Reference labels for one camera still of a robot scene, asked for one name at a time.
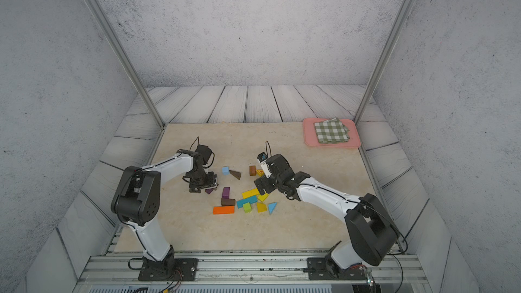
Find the lime green long block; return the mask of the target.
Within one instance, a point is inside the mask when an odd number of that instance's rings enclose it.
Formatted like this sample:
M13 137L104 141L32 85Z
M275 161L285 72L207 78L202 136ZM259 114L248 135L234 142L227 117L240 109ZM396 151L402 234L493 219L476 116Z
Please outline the lime green long block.
M268 196L269 196L269 194L265 193L264 195L259 195L257 197L257 199L258 199L259 202L264 202L268 198Z

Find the light blue triangle block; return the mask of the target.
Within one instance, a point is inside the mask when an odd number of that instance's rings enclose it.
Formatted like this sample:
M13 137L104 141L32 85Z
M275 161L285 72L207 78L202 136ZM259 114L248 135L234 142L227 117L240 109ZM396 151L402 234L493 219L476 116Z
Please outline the light blue triangle block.
M273 214L273 212L274 212L276 206L277 206L277 203L276 203L276 202L274 202L274 203L270 203L270 204L268 205L268 211L269 211L269 214Z

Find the dark brown rectangular block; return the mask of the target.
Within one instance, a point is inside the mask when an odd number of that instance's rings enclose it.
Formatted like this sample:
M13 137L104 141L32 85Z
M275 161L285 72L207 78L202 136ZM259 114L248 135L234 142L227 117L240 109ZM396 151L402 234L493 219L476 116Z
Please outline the dark brown rectangular block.
M236 204L235 199L229 199L229 198L221 199L221 206L235 206L235 204Z

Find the yellow long wooden block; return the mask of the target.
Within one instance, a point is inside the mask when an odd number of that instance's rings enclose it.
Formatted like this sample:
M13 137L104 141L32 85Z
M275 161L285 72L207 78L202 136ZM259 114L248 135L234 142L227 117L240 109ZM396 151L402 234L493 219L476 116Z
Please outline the yellow long wooden block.
M247 198L254 197L254 196L258 196L258 195L260 195L258 189L251 189L251 190L249 190L249 191L245 191L245 192L243 192L243 193L242 193L242 198L243 198L243 199L247 199Z

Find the orange long wooden block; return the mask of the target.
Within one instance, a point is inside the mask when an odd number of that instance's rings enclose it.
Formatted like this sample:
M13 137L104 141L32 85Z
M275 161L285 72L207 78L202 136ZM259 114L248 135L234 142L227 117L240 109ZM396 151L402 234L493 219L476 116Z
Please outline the orange long wooden block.
M217 206L213 208L214 215L223 215L223 214L234 214L235 207L234 206Z

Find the teal long wooden block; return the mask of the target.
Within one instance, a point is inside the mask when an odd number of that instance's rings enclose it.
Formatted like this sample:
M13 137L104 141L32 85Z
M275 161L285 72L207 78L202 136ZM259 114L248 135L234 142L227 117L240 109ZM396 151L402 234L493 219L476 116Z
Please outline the teal long wooden block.
M257 199L257 196L254 195L254 196L251 196L249 198L244 198L244 199L240 199L237 201L237 207L238 208L242 208L245 204L249 203L249 204L254 204L258 202L258 199Z

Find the brown slanted wooden block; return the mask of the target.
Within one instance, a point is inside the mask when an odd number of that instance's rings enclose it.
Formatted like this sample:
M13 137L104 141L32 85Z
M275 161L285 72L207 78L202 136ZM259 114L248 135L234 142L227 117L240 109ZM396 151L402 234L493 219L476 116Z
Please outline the brown slanted wooden block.
M230 175L235 177L237 180L240 180L242 177L242 174L238 171L230 170L229 173L230 173Z

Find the green small cube block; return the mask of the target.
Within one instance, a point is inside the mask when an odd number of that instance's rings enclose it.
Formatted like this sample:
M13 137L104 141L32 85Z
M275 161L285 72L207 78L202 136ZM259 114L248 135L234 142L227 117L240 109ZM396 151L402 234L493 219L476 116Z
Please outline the green small cube block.
M242 206L243 210L245 213L250 213L252 212L252 206L250 203L245 203L243 206Z

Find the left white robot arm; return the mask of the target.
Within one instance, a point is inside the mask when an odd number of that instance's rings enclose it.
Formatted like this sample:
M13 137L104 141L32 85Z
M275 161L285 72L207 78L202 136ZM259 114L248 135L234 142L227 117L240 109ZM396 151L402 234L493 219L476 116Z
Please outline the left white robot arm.
M157 219L161 188L178 176L188 183L191 193L217 188L217 175L207 171L214 158L208 146L200 145L195 151L179 149L173 157L158 164L129 166L123 171L111 211L134 232L145 259L160 263L173 253Z

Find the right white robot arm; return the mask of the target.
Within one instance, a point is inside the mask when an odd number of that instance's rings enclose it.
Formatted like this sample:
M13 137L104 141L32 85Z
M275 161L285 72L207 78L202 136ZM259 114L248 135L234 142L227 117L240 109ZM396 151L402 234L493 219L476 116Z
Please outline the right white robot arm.
M345 223L349 239L326 255L332 273L356 265L380 265L399 239L398 228L375 195L358 197L328 187L305 172L294 172L281 154L260 153L257 160L264 172L254 181L259 193L277 190L289 200L310 203Z

